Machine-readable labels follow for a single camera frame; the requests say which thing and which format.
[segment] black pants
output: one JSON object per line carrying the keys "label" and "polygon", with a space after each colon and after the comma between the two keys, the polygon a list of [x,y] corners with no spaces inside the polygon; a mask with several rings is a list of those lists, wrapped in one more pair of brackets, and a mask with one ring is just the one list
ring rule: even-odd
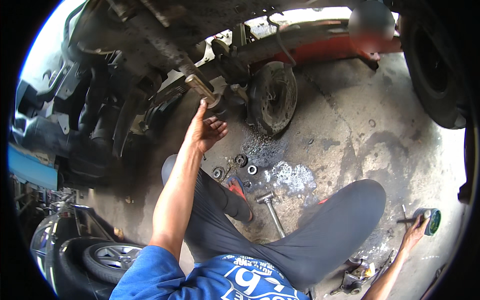
{"label": "black pants", "polygon": [[[163,165],[164,184],[175,159],[170,156]],[[385,200],[378,182],[356,181],[331,196],[301,228],[269,244],[254,244],[224,215],[247,221],[249,209],[243,198],[200,169],[184,239],[195,262],[227,253],[263,259],[303,290],[320,282],[363,244],[380,221]]]}

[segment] car tire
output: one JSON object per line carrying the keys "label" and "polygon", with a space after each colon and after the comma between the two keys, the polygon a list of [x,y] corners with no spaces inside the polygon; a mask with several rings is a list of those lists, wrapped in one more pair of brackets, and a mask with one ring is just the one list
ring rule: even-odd
{"label": "car tire", "polygon": [[269,136],[280,133],[297,106],[297,80],[291,67],[271,61],[258,70],[249,89],[248,117],[258,131]]}
{"label": "car tire", "polygon": [[[125,274],[125,272],[128,270],[128,267],[125,267],[127,264],[132,264],[136,257],[138,257],[138,253],[140,250],[143,248],[143,246],[140,245],[135,245],[135,244],[127,244],[127,243],[99,243],[92,245],[85,249],[83,253],[83,261],[84,265],[87,268],[88,271],[90,271],[93,275],[98,277],[98,279],[101,279],[106,282],[110,283],[115,283],[117,284],[122,276]],[[108,258],[108,255],[104,255],[108,251],[114,252],[112,249],[116,249],[117,252],[122,255],[123,258],[122,262],[114,261],[114,256],[110,256],[111,262],[109,260],[106,260]],[[129,255],[129,252],[132,250],[138,250],[135,251],[135,257],[133,254]]]}
{"label": "car tire", "polygon": [[459,106],[465,100],[454,70],[438,50],[440,33],[426,29],[419,18],[401,16],[400,38],[412,84],[425,112],[448,129],[465,128]]}

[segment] blue panel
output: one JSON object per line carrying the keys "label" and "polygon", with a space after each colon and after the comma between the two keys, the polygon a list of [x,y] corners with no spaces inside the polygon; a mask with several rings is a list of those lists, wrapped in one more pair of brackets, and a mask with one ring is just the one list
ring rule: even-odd
{"label": "blue panel", "polygon": [[10,145],[8,146],[8,168],[21,180],[49,190],[57,190],[57,170],[40,163],[38,158],[22,153]]}

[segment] concrete floor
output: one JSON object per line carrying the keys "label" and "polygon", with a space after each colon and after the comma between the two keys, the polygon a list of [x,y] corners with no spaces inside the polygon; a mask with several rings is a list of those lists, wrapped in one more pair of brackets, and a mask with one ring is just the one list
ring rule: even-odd
{"label": "concrete floor", "polygon": [[[464,131],[440,128],[425,115],[402,53],[382,55],[379,64],[376,72],[358,59],[297,70],[298,104],[281,137],[264,137],[247,126],[242,116],[230,117],[229,134],[206,153],[202,168],[207,173],[216,166],[227,169],[228,160],[238,153],[245,153],[249,164],[259,167],[253,176],[246,168],[229,174],[237,173],[252,183],[246,196],[256,220],[248,227],[232,221],[251,241],[279,239],[266,207],[254,202],[257,195],[275,192],[274,207],[288,234],[313,205],[352,181],[378,181],[387,193],[384,215],[352,254],[377,267],[402,241],[405,227],[396,223],[403,218],[402,204],[408,216],[419,207],[439,208],[439,231],[423,238],[413,250],[389,298],[419,299],[435,271],[447,262],[460,230],[464,206],[456,193],[465,182]],[[112,187],[115,192],[91,190],[83,200],[112,226],[122,228],[132,242],[147,244],[150,239],[153,209],[163,187],[161,166],[179,149],[197,103],[198,97],[188,93],[159,133],[159,142],[136,162],[140,171],[129,182],[120,181]],[[130,203],[118,193],[125,184],[135,187],[129,192]],[[180,265],[186,273],[192,268],[187,247]],[[344,270],[346,266],[340,266],[317,284],[314,298],[360,299],[368,284],[357,296],[329,295],[340,285]]]}

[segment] blue t-shirt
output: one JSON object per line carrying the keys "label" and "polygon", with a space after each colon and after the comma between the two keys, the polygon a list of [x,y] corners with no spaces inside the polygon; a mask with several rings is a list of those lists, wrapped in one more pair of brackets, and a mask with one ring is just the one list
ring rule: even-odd
{"label": "blue t-shirt", "polygon": [[194,268],[185,278],[167,250],[146,246],[110,299],[308,300],[270,263],[226,254]]}

